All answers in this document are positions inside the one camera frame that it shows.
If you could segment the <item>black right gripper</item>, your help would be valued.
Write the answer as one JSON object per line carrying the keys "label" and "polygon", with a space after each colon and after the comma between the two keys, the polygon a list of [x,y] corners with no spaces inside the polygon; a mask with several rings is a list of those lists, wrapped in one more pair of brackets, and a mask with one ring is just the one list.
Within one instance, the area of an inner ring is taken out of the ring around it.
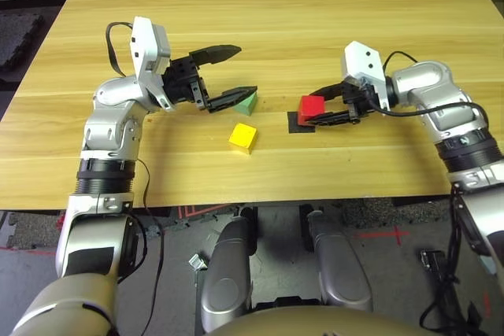
{"label": "black right gripper", "polygon": [[372,107],[367,92],[344,81],[315,90],[310,96],[322,97],[325,102],[342,95],[347,111],[327,112],[306,119],[309,126],[335,126],[340,124],[359,124],[361,118],[367,117],[375,109]]}

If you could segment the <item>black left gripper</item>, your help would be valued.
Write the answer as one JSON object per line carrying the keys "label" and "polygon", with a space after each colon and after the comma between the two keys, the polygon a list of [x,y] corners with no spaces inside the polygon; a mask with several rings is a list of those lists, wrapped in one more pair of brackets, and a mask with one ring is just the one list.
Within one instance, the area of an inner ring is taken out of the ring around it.
{"label": "black left gripper", "polygon": [[170,61],[161,76],[165,94],[174,105],[182,102],[195,104],[197,109],[207,109],[209,113],[234,107],[258,90],[257,86],[241,86],[226,90],[220,96],[208,100],[208,92],[198,67],[217,64],[240,53],[242,49],[235,45],[207,46]]}

